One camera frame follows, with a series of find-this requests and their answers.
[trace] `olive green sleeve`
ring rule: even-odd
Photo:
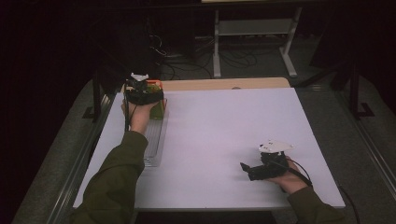
[[[124,134],[120,145],[111,150],[90,180],[82,204],[70,218],[71,223],[129,223],[147,145],[148,140],[141,133]]]
[[[299,224],[346,224],[343,213],[324,203],[312,188],[300,189],[288,198]]]

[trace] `hand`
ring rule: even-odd
[[[149,123],[149,112],[158,102],[149,105],[134,105],[128,102],[130,130],[145,134]],[[122,101],[121,109],[125,115],[125,101]]]
[[[300,172],[298,167],[290,161],[290,157],[286,157],[288,159],[289,167]],[[287,171],[282,176],[278,176],[275,178],[266,179],[270,182],[274,182],[278,184],[283,190],[285,190],[288,194],[292,194],[300,189],[308,187],[305,182],[298,177],[297,175],[292,174],[291,172]]]

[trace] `white tabletop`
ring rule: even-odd
[[[169,119],[159,167],[147,167],[136,188],[139,210],[272,210],[290,207],[287,195],[266,181],[250,181],[240,162],[261,165],[268,139],[295,146],[286,154],[309,173],[323,202],[344,207],[297,94],[292,88],[166,91]],[[120,143],[118,94],[74,206],[108,152]]]

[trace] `person's right hand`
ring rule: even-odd
[[[290,168],[299,172],[299,169],[292,161],[288,160],[288,163],[289,163]],[[300,177],[292,174],[289,171],[287,171],[282,176],[278,176],[275,178],[269,178],[266,180],[278,184],[288,194],[292,194],[300,189],[308,187]]]

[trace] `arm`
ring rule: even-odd
[[[144,133],[153,106],[129,104],[130,110],[134,109],[130,131],[90,180],[71,223],[129,223],[134,211],[136,181],[144,169],[143,157],[148,145]]]
[[[298,171],[289,161],[289,166]],[[308,187],[298,176],[286,172],[284,175],[268,179],[277,183],[290,196],[288,201],[301,224],[346,224],[347,220],[340,211],[324,203],[314,190]]]

